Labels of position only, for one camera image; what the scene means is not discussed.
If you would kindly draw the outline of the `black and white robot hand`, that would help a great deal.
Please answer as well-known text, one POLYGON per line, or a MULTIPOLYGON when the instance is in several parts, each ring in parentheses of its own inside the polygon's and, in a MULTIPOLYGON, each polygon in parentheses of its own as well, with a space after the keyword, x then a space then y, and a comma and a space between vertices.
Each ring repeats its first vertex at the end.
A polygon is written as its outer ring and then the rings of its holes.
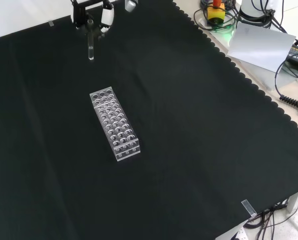
POLYGON ((115 8, 109 0, 71 0, 71 21, 77 29, 86 29, 88 32, 105 34, 112 26, 115 16, 115 8), (87 7, 100 4, 102 15, 99 27, 94 27, 94 18, 87 13, 87 7))

